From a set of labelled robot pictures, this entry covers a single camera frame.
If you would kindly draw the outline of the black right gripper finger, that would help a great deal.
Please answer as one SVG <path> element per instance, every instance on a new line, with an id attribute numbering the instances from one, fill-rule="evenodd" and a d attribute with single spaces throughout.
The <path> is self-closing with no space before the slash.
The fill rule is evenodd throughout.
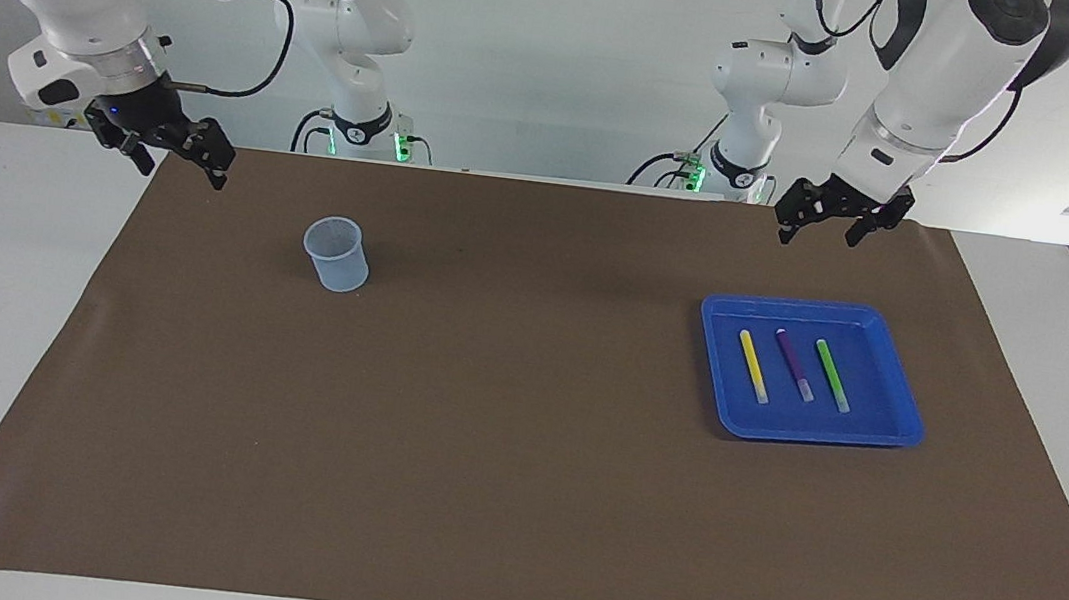
<path id="1" fill-rule="evenodd" d="M 199 122 L 195 161 L 205 172 L 213 190 L 221 191 L 224 188 L 233 159 L 235 148 L 230 145 L 219 122 L 202 119 Z"/>
<path id="2" fill-rule="evenodd" d="M 120 144 L 120 153 L 128 159 L 131 159 L 135 168 L 142 176 L 149 176 L 155 169 L 155 160 L 152 159 L 152 154 L 148 150 L 146 144 L 140 139 L 125 138 Z"/>

